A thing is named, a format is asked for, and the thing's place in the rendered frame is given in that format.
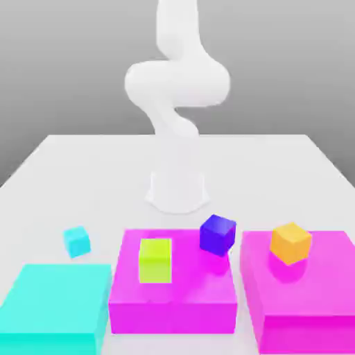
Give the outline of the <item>small yellow-green cube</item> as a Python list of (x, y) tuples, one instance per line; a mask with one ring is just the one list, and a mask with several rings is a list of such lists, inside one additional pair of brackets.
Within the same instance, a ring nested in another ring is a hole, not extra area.
[(141, 239), (139, 246), (141, 284), (171, 283), (171, 244), (171, 239)]

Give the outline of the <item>small orange cube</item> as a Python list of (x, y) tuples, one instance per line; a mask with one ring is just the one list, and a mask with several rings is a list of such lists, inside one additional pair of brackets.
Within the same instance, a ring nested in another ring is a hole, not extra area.
[(309, 257), (312, 236), (294, 222), (272, 231), (270, 251), (287, 266)]

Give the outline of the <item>large magenta box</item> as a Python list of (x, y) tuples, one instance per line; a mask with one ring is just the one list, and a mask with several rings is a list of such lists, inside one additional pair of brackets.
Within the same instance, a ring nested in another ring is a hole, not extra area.
[(309, 258), (291, 266), (269, 231), (242, 234), (240, 270), (260, 354), (355, 354), (355, 245), (313, 231)]
[[(232, 334), (237, 298), (228, 256), (200, 249), (197, 229), (123, 234), (109, 297), (113, 334)], [(142, 239), (172, 240), (172, 281), (139, 281)]]

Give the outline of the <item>small cyan cube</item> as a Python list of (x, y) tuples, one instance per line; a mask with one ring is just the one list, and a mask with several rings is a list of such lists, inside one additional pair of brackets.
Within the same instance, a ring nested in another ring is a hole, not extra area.
[(83, 226), (65, 230), (63, 238), (66, 251), (72, 259), (91, 251), (89, 235)]

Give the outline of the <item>small blue cube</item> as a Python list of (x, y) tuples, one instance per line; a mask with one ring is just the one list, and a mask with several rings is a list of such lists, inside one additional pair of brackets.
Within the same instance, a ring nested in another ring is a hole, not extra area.
[(212, 214), (200, 226), (200, 248), (220, 257), (224, 257), (234, 245), (236, 222)]

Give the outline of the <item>large cyan box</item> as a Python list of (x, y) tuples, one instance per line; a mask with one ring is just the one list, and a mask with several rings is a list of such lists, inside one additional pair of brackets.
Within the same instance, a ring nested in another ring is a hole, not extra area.
[(0, 306), (0, 355), (101, 355), (109, 264), (26, 264)]

